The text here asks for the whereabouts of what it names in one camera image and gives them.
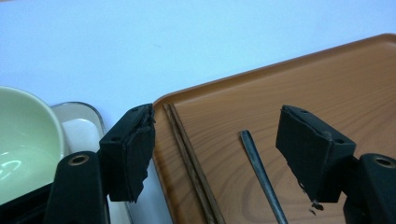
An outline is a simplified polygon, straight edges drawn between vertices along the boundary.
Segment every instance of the metal rod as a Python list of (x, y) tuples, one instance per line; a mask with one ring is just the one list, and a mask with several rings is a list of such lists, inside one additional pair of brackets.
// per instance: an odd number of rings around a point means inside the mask
[(265, 173), (264, 166), (262, 165), (262, 160), (260, 159), (259, 153), (257, 151), (256, 146), (254, 145), (253, 138), (250, 135), (248, 130), (244, 130), (241, 132), (242, 142), (245, 146), (245, 150), (250, 159), (250, 163), (256, 173), (257, 178), (259, 179), (260, 184), (262, 185), (262, 190), (267, 197), (269, 204), (274, 212), (277, 223), (287, 224), (285, 214), (277, 200), (276, 194), (274, 192), (273, 187), (271, 186), (270, 179), (268, 178), (267, 173)]

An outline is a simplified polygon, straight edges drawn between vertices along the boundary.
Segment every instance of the bowl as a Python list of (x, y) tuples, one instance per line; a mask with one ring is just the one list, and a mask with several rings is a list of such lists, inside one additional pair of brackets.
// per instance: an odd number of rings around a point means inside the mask
[(49, 106), (26, 91), (0, 86), (0, 204), (51, 183), (66, 149)]

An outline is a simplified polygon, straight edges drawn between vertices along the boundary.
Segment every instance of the white table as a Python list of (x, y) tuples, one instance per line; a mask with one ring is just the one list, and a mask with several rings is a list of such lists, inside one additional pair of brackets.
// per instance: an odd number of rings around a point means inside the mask
[[(0, 1), (0, 85), (93, 105), (109, 129), (166, 93), (384, 33), (393, 0)], [(144, 184), (133, 222), (170, 223), (152, 163)], [(119, 204), (111, 219), (128, 222)]]

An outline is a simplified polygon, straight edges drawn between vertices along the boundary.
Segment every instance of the brown tray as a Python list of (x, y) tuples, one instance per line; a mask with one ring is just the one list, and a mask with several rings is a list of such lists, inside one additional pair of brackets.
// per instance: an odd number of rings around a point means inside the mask
[(205, 223), (163, 104), (175, 104), (227, 223), (276, 223), (239, 138), (249, 129), (289, 223), (343, 223), (345, 196), (314, 216), (275, 147), (282, 105), (304, 108), (396, 158), (396, 35), (380, 35), (165, 95), (155, 103), (154, 161), (172, 219)]

